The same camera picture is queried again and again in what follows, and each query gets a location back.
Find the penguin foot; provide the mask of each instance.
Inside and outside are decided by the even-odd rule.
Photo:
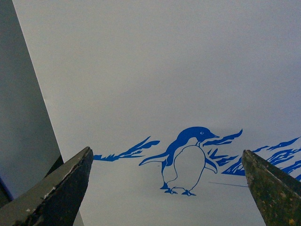
[[[188,191],[188,190],[185,190],[185,192],[183,192],[182,194],[185,194],[185,195],[187,195],[187,196],[191,196],[191,195],[196,196],[196,194],[191,193],[191,192]]]
[[[164,182],[163,186],[160,189],[165,190],[165,189],[169,189],[169,187],[167,186],[167,183]]]
[[[177,192],[173,191],[173,190],[170,189],[170,188],[168,188],[167,191],[164,191],[164,193],[178,194]]]

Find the penguin belly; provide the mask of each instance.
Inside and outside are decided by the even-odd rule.
[[[205,159],[205,154],[200,147],[190,145],[183,148],[174,158],[174,170],[177,176],[167,183],[168,187],[170,189],[192,190],[202,175]]]

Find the penguin flipper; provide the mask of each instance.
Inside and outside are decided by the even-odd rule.
[[[205,159],[205,168],[212,170],[215,174],[217,173],[217,167],[216,165],[209,159]]]
[[[158,155],[146,158],[141,163],[139,163],[139,166],[147,164],[147,163],[152,162],[152,161],[163,162],[163,161],[166,160],[166,156],[167,156],[166,153],[162,153],[162,154],[158,154]]]

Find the black line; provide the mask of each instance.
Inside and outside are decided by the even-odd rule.
[[[219,185],[231,185],[231,184],[223,184],[223,183],[216,183],[216,182],[210,182],[211,184],[219,184]],[[237,186],[237,187],[248,187],[243,185],[231,185],[231,186]]]

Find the blue splash design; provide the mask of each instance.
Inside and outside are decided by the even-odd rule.
[[[293,172],[294,170],[298,169],[301,167],[301,160],[296,161],[293,165],[285,167],[282,169],[282,171],[284,171],[285,173],[290,174],[291,172]]]
[[[239,137],[242,133],[243,133],[243,130],[241,129],[239,133],[232,134],[232,135],[229,135],[229,136],[225,136],[225,137],[223,137],[220,140],[207,141],[206,143],[203,144],[203,147],[207,146],[207,145],[226,145],[226,144],[231,144],[232,140],[234,140],[235,138]]]
[[[147,149],[152,147],[153,145],[159,144],[159,140],[153,140],[145,144],[145,142],[150,138],[146,138],[142,142],[136,144],[135,146],[131,147],[129,150],[126,152],[123,152],[119,155],[115,154],[110,154],[109,156],[103,157],[101,154],[100,155],[94,155],[93,159],[94,160],[99,160],[99,161],[116,161],[118,159],[122,158],[139,158],[143,157],[143,155],[137,155],[140,154],[143,150],[142,149]]]
[[[286,141],[286,142],[281,142],[278,145],[275,146],[264,146],[264,147],[260,147],[256,150],[254,150],[254,153],[259,153],[259,152],[264,152],[264,151],[275,151],[279,148],[285,148],[288,147],[289,145],[292,145],[296,140],[298,140],[300,137],[297,137],[295,139],[292,139],[290,141]],[[267,159],[268,162],[270,162],[273,165],[278,165],[280,163],[289,161],[290,159],[292,159],[293,157],[295,157],[295,154],[301,151],[301,147],[299,149],[293,149],[293,148],[288,148],[285,150],[279,150],[277,152],[275,152],[271,157],[269,157]],[[298,169],[301,167],[301,160],[300,161],[296,161],[294,164],[287,166],[281,170],[283,170],[284,172],[290,174],[292,173],[294,170]],[[241,163],[241,157],[239,158],[239,160],[232,164],[229,168],[227,168],[224,172],[222,172],[222,174],[230,174],[230,175],[237,175],[237,176],[245,176],[245,170],[243,168],[243,165]],[[297,180],[301,180],[301,174],[299,176],[296,177]]]
[[[300,137],[297,137],[297,138],[295,138],[295,139],[293,139],[293,140],[290,140],[290,141],[287,141],[287,142],[282,142],[282,143],[280,143],[280,144],[278,144],[278,145],[276,145],[276,146],[270,147],[268,150],[272,151],[272,150],[274,150],[274,149],[276,149],[276,148],[289,146],[289,145],[291,145],[292,143],[294,143],[296,140],[298,140],[299,138],[300,138]]]

